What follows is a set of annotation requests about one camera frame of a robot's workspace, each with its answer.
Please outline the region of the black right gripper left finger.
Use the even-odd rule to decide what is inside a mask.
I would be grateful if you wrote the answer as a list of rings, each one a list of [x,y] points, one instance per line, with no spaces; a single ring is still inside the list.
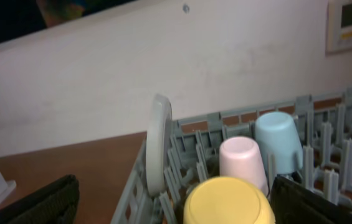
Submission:
[[[65,175],[0,210],[0,224],[73,224],[79,181]]]

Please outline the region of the yellow bowl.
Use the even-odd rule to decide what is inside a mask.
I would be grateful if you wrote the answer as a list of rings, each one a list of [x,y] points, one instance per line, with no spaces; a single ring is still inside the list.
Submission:
[[[234,177],[214,177],[199,184],[184,204],[187,224],[272,224],[275,215],[266,196]]]

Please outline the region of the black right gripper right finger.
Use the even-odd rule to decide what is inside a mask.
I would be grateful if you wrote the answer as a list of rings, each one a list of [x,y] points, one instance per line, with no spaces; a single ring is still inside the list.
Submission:
[[[352,223],[352,214],[343,211],[326,199],[336,199],[331,189],[337,187],[338,176],[325,177],[324,196],[321,197],[283,177],[274,178],[270,205],[277,223]]]

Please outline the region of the white round plate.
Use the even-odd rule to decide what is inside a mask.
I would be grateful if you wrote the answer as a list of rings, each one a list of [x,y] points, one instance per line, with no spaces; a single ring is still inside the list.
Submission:
[[[151,107],[146,137],[146,183],[148,193],[157,196],[166,188],[164,169],[172,133],[172,108],[166,96],[156,94]]]

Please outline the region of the light blue cup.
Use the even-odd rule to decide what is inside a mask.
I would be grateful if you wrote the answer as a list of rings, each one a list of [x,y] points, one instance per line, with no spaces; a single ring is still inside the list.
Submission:
[[[269,154],[276,160],[278,174],[291,174],[303,167],[303,149],[291,115],[274,111],[255,122],[255,141],[259,145],[265,170]]]

